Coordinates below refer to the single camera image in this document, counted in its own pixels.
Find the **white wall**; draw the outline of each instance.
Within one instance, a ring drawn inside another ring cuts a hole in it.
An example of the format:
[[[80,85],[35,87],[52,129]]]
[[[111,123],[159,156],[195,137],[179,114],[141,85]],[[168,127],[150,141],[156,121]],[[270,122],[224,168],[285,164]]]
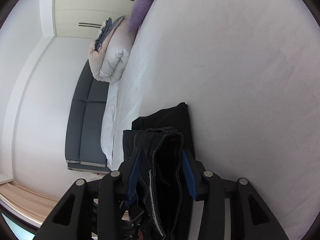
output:
[[[0,135],[14,84],[41,37],[39,0],[20,0],[0,29]]]
[[[25,92],[17,124],[15,180],[61,197],[78,178],[64,156],[71,100],[88,58],[91,40],[55,37],[43,54]]]

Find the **bed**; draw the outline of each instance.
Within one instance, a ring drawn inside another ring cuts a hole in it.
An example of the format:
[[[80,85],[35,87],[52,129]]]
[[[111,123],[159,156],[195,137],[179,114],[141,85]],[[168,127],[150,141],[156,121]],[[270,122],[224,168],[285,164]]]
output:
[[[300,240],[320,210],[320,29],[303,1],[155,0],[120,80],[110,168],[133,120],[180,102],[196,158],[249,179]]]

